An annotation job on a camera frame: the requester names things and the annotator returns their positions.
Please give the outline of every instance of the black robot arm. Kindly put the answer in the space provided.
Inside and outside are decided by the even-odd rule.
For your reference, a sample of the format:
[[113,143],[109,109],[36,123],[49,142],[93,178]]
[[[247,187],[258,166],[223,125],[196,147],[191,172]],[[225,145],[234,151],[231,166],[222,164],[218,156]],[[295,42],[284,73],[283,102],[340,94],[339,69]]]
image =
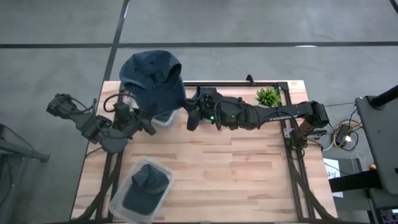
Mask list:
[[119,152],[127,144],[127,139],[137,131],[143,129],[150,135],[154,135],[156,130],[150,121],[156,110],[156,104],[152,105],[147,111],[134,109],[130,111],[130,106],[125,103],[115,103],[114,122],[101,115],[93,115],[90,109],[95,106],[79,110],[77,105],[72,102],[73,98],[69,94],[56,94],[55,98],[47,106],[47,112],[62,119],[70,119],[76,124],[77,130],[90,142],[99,142],[103,149],[108,152]]
[[218,129],[226,126],[230,130],[252,130],[270,121],[303,118],[303,124],[290,133],[303,138],[315,128],[323,128],[329,123],[325,107],[315,101],[263,108],[247,104],[240,97],[223,96],[211,87],[197,87],[197,92],[186,100],[184,108],[189,113],[187,129],[191,131],[197,128],[201,119],[210,120]]

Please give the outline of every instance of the baseball cap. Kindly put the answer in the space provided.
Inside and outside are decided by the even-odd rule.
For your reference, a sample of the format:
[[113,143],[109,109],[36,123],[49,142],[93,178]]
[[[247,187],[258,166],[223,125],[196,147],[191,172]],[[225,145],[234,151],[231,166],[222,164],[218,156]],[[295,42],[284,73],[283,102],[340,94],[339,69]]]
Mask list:
[[181,63],[170,52],[150,50],[133,54],[122,66],[119,77],[141,108],[157,103],[157,116],[184,105],[181,69]]
[[169,185],[169,178],[156,167],[145,164],[131,180],[132,184],[123,200],[123,207],[141,215],[151,214]]

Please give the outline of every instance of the gray floor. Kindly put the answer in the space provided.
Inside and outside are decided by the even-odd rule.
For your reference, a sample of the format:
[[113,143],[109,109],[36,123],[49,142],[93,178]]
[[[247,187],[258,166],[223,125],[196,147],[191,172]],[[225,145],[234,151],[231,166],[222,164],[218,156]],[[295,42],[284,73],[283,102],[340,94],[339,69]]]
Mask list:
[[[123,0],[2,0],[0,44],[111,43]],[[398,40],[398,14],[384,0],[131,0],[121,42],[300,42]],[[131,54],[119,49],[111,72]],[[184,80],[305,80],[326,105],[378,94],[398,83],[398,47],[166,49]],[[86,151],[73,123],[45,112],[56,93],[86,104],[98,97],[110,49],[0,49],[0,123],[24,136],[47,164],[33,162],[13,223],[68,220]],[[331,123],[353,105],[328,107]],[[372,162],[363,133],[358,150]],[[339,149],[324,157],[345,157]],[[339,211],[347,220],[358,212]]]

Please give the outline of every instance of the wooden tabletop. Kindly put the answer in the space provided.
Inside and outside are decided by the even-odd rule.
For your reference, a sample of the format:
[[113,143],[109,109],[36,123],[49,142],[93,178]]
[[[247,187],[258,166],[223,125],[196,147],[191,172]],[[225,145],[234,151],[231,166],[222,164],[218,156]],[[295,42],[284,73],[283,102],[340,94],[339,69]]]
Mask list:
[[[308,100],[302,80],[286,82],[292,103]],[[103,111],[102,102],[119,91],[119,84],[104,83],[98,114],[113,118],[112,113]],[[223,95],[241,96],[247,103],[256,105],[258,88],[261,87],[218,87],[217,90]],[[186,91],[187,97],[191,97],[195,88],[186,87]],[[260,130],[217,131],[215,125],[205,121],[191,132],[186,128],[187,112],[181,109],[171,128],[156,124],[154,127],[157,130],[154,136],[136,133],[125,147],[120,182],[140,156],[151,157],[173,170],[175,182],[155,218],[157,222],[297,221],[280,122],[266,123]],[[97,147],[90,143],[88,152]],[[81,215],[98,193],[105,158],[104,151],[86,158],[72,218]],[[326,210],[337,217],[319,147],[306,148],[304,161],[310,189]],[[306,217],[302,192],[300,198]],[[104,203],[104,217],[108,205],[109,194]]]

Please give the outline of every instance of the small succulent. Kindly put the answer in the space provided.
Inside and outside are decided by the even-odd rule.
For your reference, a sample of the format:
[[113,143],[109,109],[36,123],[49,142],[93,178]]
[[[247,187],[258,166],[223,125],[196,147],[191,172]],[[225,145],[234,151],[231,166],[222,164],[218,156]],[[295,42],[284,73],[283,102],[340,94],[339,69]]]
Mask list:
[[280,96],[273,88],[257,90],[256,100],[264,106],[278,106],[281,102]]

